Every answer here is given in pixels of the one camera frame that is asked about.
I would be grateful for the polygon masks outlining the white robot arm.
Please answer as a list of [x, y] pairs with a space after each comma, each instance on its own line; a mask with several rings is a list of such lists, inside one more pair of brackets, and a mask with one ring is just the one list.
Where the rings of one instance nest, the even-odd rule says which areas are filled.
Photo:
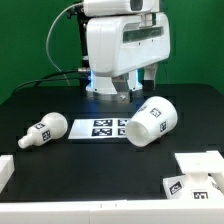
[[168, 18], [160, 0], [84, 0], [91, 97], [128, 101], [142, 90], [139, 69], [145, 81], [155, 79], [156, 64], [169, 57]]

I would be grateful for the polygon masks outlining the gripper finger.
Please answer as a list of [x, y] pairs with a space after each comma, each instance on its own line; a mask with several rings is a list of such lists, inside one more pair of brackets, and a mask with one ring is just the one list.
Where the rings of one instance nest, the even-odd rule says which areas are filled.
[[128, 100], [130, 98], [128, 78], [126, 74], [113, 77], [112, 83], [119, 100]]
[[155, 79], [157, 73], [157, 64], [151, 64], [144, 68], [143, 77], [143, 89], [144, 90], [154, 90], [155, 89]]

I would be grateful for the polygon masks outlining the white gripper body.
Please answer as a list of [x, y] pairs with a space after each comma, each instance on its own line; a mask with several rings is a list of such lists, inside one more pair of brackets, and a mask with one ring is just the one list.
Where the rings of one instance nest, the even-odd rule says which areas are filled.
[[164, 13], [92, 18], [87, 25], [89, 65], [95, 76], [116, 77], [167, 59], [168, 18]]

